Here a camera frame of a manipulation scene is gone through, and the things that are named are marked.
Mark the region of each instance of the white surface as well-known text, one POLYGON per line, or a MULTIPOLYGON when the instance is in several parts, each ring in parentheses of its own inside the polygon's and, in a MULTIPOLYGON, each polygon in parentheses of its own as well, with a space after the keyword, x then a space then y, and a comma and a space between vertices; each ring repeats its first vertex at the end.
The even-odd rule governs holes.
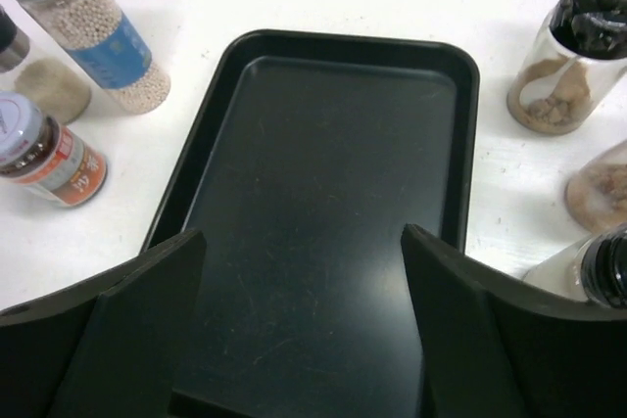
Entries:
MULTIPOLYGON (((514 275, 585 235, 562 203, 568 174, 627 137, 625 81, 573 134, 543 137, 506 111, 506 90, 557 0, 118 0, 172 78, 168 100, 125 116, 102 92, 72 129, 111 163, 102 193, 53 209, 0 184, 0 308, 96 274, 137 254, 221 53, 258 28, 446 41, 481 70, 468 224, 470 255, 514 275)), ((13 0, 35 40, 59 50, 13 0)))

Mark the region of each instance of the spice jar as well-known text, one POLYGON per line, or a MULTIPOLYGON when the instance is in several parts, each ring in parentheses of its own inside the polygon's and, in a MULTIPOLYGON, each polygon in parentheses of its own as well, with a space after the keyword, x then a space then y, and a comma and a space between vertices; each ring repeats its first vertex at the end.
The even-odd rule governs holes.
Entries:
POLYGON ((169 77, 115 0, 18 2, 128 112, 166 99, 169 77))
POLYGON ((591 160, 566 185, 571 215, 591 232, 627 222, 627 141, 591 160))
POLYGON ((563 298, 627 307, 627 225, 588 237, 532 268, 523 280, 563 298))
POLYGON ((545 134, 577 129, 627 70, 627 0, 559 0, 507 94, 545 134))
POLYGON ((0 7, 0 87, 25 95, 61 124, 89 105, 91 89, 58 59, 30 42, 0 7))
POLYGON ((25 96, 0 92, 0 178, 72 207, 92 198, 106 175, 102 154, 25 96))

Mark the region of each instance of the black bottle cap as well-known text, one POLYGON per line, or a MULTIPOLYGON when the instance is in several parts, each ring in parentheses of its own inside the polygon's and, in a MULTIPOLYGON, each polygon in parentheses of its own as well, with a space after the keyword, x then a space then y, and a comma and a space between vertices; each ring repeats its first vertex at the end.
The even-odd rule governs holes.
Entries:
POLYGON ((577 55, 627 58, 627 0, 559 0, 550 29, 562 46, 577 55))
POLYGON ((599 237, 582 261, 589 298, 612 308, 627 308, 627 226, 599 237))
POLYGON ((0 54, 4 53, 11 46, 17 34, 18 27, 4 9, 0 7, 0 54))

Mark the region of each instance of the white beads in jar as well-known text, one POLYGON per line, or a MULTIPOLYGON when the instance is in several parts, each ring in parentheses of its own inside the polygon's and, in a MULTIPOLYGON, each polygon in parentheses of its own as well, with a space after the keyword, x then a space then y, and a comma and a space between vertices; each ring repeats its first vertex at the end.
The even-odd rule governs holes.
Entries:
POLYGON ((157 108, 168 75, 115 0, 20 0, 23 7, 120 106, 157 108))

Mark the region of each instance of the bottle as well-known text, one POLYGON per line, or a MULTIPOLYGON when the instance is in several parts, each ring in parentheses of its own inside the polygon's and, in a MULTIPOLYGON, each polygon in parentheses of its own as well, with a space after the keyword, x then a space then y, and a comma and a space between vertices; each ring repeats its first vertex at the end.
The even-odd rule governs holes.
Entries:
POLYGON ((573 244, 523 280, 572 301, 627 308, 627 224, 573 244))
POLYGON ((58 206, 91 199, 107 176, 107 161, 27 97, 0 92, 0 178, 58 206))
POLYGON ((626 70, 627 0, 559 0, 507 93, 507 108, 534 131, 571 132, 626 70))
POLYGON ((128 112, 166 99, 169 77, 115 0, 17 1, 128 112))
POLYGON ((593 233, 627 223, 627 141, 592 159, 566 184, 566 206, 593 233))
POLYGON ((91 89, 58 59, 33 44, 0 7, 0 87, 25 95, 61 124, 89 105, 91 89))

